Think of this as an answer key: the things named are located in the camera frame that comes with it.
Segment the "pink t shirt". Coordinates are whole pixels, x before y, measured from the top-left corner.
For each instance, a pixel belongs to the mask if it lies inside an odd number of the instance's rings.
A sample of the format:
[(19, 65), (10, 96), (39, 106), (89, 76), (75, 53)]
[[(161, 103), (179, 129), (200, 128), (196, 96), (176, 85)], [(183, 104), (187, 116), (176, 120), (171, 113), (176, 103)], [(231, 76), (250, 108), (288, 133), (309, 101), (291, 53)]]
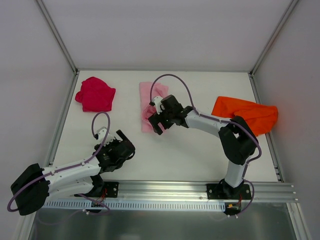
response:
[[(141, 131), (143, 133), (153, 133), (153, 127), (148, 121), (148, 118), (156, 113), (156, 108), (150, 105), (150, 90), (152, 82), (140, 82), (139, 83), (139, 95), (140, 95), (140, 109), (141, 109)], [(156, 83), (152, 88), (151, 96), (162, 98), (166, 97), (169, 92), (169, 87), (161, 83)]]

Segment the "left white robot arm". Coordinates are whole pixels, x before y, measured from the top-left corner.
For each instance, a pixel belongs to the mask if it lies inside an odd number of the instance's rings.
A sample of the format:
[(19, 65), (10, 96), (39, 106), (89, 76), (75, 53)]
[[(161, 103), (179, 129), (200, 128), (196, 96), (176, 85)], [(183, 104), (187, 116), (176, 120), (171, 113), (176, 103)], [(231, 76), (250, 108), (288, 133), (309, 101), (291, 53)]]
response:
[(136, 148), (117, 130), (117, 137), (109, 135), (106, 128), (100, 129), (95, 138), (99, 144), (89, 158), (51, 167), (29, 165), (13, 182), (10, 189), (15, 209), (21, 216), (30, 215), (46, 203), (62, 197), (85, 195), (97, 197), (103, 191), (103, 173), (111, 173), (133, 158)]

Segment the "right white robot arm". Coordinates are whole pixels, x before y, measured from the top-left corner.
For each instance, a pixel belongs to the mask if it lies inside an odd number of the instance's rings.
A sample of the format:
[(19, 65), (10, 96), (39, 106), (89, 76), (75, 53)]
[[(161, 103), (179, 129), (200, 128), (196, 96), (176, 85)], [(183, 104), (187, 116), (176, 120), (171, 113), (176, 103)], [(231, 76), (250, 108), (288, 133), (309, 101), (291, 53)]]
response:
[(246, 121), (240, 116), (219, 118), (203, 114), (194, 106), (183, 107), (173, 95), (156, 96), (149, 105), (155, 108), (155, 113), (148, 121), (158, 135), (177, 125), (219, 138), (228, 166), (225, 177), (212, 192), (225, 199), (237, 197), (245, 183), (247, 163), (259, 145)]

